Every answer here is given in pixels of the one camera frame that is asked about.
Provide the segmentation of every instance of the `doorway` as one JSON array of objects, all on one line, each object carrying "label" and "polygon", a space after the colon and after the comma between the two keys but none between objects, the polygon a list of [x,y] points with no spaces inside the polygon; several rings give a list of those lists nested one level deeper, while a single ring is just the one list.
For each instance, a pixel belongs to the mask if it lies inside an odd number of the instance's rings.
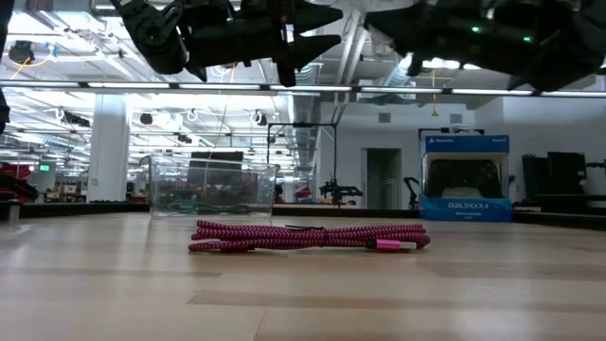
[{"label": "doorway", "polygon": [[401,150],[365,149],[365,208],[401,209]]}]

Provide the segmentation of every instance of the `transparent bin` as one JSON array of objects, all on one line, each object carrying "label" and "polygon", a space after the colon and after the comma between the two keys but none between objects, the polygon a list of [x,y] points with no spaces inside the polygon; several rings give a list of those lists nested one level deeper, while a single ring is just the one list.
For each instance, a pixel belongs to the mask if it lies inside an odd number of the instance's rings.
[{"label": "transparent bin", "polygon": [[150,212],[169,216],[271,217],[277,165],[147,156]]}]

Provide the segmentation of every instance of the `blue product box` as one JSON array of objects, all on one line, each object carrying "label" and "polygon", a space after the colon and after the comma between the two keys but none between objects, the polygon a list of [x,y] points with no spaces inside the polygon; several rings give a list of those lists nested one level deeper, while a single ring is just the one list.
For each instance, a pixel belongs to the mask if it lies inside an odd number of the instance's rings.
[{"label": "blue product box", "polygon": [[[477,221],[477,222],[510,222],[511,201],[508,198],[508,153],[509,136],[507,135],[435,135],[425,136],[421,140],[421,194],[419,206],[421,218],[441,221]],[[453,175],[449,163],[459,165],[468,162],[469,174]],[[451,194],[444,197],[447,187],[452,186],[449,176],[462,176],[458,183],[473,182],[478,176],[492,176],[492,192],[500,189],[499,197],[484,198],[476,188],[467,188],[468,196],[457,197]],[[430,186],[430,181],[448,183],[447,185]]]}]

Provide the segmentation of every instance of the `dualshock 4 box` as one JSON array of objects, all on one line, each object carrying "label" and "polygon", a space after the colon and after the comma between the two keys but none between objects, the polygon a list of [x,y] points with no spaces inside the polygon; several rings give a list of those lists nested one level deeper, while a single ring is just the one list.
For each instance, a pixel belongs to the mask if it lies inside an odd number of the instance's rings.
[{"label": "dualshock 4 box", "polygon": [[421,140],[421,218],[510,222],[508,135],[435,135]]}]

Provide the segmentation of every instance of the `braided cable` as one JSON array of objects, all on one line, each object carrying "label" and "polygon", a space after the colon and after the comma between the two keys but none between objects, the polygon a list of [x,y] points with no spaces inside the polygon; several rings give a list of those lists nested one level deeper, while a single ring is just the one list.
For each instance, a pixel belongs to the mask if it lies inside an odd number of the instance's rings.
[{"label": "braided cable", "polygon": [[422,224],[374,225],[345,228],[275,227],[198,222],[191,252],[248,251],[255,248],[295,250],[309,247],[368,247],[376,241],[413,242],[417,249],[431,242]]}]

